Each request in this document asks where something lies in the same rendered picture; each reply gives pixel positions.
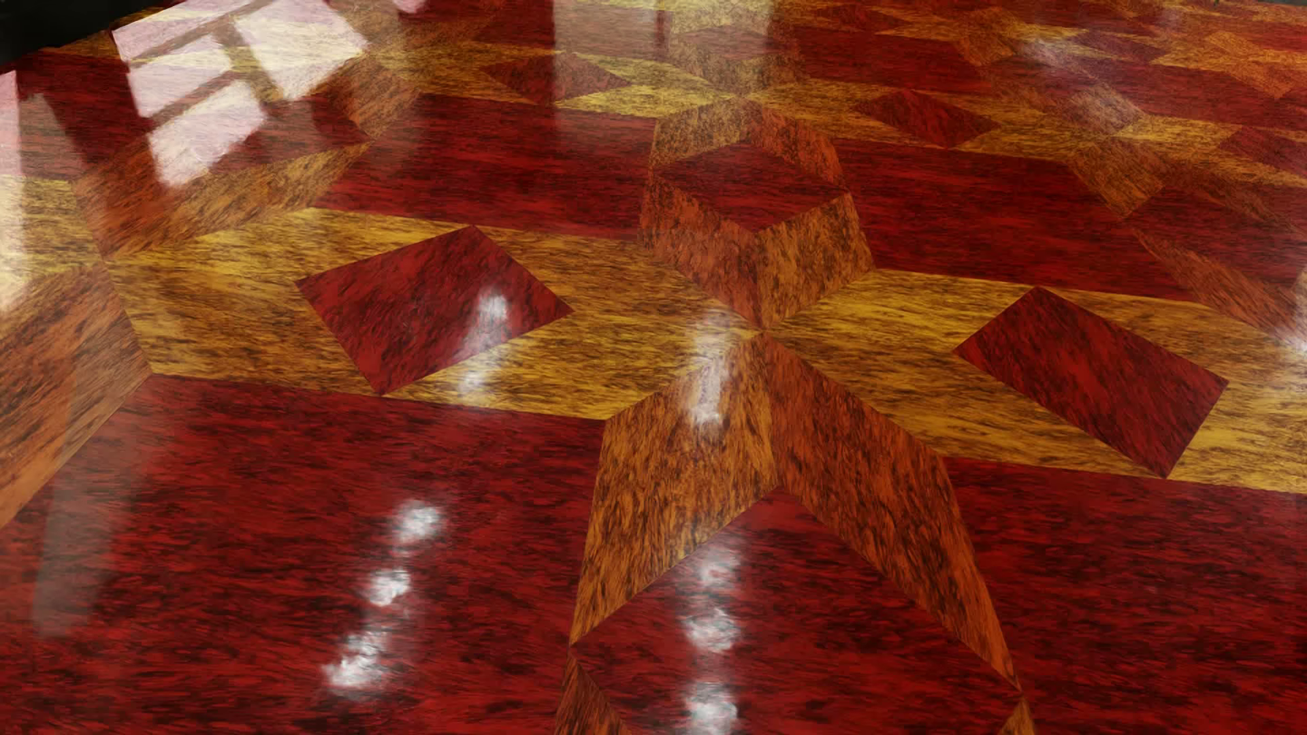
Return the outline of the dark furniture base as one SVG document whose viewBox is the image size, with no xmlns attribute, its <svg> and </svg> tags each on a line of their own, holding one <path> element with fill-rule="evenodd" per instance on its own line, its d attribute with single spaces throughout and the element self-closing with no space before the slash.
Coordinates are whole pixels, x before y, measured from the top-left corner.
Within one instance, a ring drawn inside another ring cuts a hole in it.
<svg viewBox="0 0 1307 735">
<path fill-rule="evenodd" d="M 43 47 L 122 26 L 142 10 L 182 0 L 0 0 L 0 65 Z"/>
</svg>

